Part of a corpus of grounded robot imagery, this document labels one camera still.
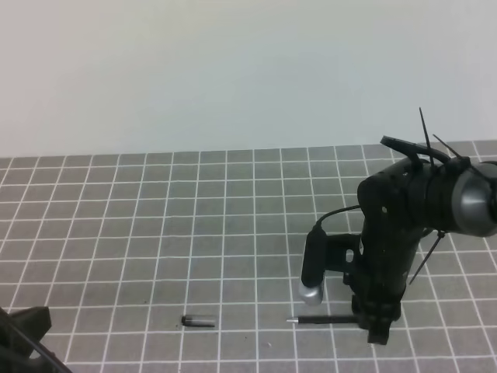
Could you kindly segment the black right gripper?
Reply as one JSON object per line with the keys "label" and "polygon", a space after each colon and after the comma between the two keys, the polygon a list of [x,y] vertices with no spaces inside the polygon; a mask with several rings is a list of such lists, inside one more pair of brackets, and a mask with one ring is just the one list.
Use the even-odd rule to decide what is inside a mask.
{"label": "black right gripper", "polygon": [[386,345],[424,228],[415,223],[408,207],[408,187],[414,176],[430,169],[429,162],[413,165],[402,159],[364,179],[357,199],[363,212],[360,235],[363,253],[351,275],[354,309],[367,342]]}

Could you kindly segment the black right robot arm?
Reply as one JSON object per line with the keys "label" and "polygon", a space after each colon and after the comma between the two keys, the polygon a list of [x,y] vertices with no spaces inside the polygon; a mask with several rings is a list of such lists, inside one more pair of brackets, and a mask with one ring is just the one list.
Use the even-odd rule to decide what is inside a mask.
{"label": "black right robot arm", "polygon": [[431,165],[402,159],[358,186],[362,253],[353,259],[352,307],[368,343],[385,345],[415,253],[428,230],[489,237],[496,233],[496,164],[468,158]]}

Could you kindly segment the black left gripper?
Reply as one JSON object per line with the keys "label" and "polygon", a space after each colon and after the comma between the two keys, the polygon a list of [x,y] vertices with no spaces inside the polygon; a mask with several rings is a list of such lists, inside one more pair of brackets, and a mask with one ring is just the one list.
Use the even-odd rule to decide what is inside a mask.
{"label": "black left gripper", "polygon": [[70,373],[55,353],[41,343],[51,326],[47,306],[13,313],[1,309],[1,372]]}

